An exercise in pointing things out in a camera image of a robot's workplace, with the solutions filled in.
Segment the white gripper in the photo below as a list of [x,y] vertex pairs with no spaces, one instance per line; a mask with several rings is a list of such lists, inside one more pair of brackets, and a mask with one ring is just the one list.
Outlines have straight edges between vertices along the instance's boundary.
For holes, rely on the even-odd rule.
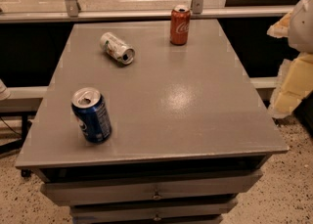
[[313,0],[300,0],[292,13],[272,24],[267,34],[275,38],[288,36],[289,45],[300,53],[293,61],[284,59],[278,72],[268,113],[284,118],[313,92]]

